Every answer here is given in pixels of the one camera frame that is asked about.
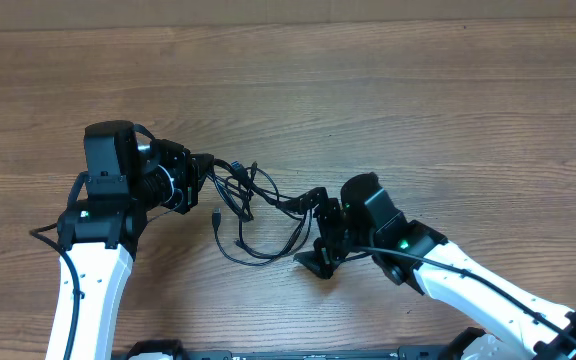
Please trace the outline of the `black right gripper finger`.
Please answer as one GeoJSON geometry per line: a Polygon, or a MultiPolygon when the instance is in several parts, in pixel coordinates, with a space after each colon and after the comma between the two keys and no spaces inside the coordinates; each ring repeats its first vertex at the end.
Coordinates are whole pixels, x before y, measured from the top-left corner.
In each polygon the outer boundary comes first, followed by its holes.
{"type": "Polygon", "coordinates": [[[293,260],[303,265],[320,279],[330,279],[341,264],[341,260],[326,248],[297,253],[293,260]]]}
{"type": "Polygon", "coordinates": [[[325,187],[316,187],[312,190],[286,201],[278,203],[280,210],[292,213],[307,213],[318,206],[326,207],[328,203],[328,194],[325,187]]]}

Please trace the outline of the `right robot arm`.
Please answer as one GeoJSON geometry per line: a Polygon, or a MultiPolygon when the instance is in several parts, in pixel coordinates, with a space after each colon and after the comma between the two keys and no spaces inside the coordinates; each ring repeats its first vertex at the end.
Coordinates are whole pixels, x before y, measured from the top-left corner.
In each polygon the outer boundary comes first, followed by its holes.
{"type": "Polygon", "coordinates": [[[396,285],[443,302],[477,323],[446,347],[444,359],[576,359],[576,311],[533,295],[478,264],[444,234],[406,219],[374,173],[348,180],[337,198],[323,187],[280,203],[313,211],[320,236],[295,260],[321,279],[369,256],[396,285]]]}

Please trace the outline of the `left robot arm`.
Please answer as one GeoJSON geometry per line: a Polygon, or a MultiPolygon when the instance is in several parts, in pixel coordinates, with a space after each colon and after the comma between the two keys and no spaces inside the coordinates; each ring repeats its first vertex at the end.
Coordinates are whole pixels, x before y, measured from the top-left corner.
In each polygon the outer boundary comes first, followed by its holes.
{"type": "Polygon", "coordinates": [[[60,288],[46,356],[108,359],[122,295],[149,211],[179,214],[198,203],[214,163],[143,126],[115,120],[84,133],[87,168],[53,224],[60,288]]]}

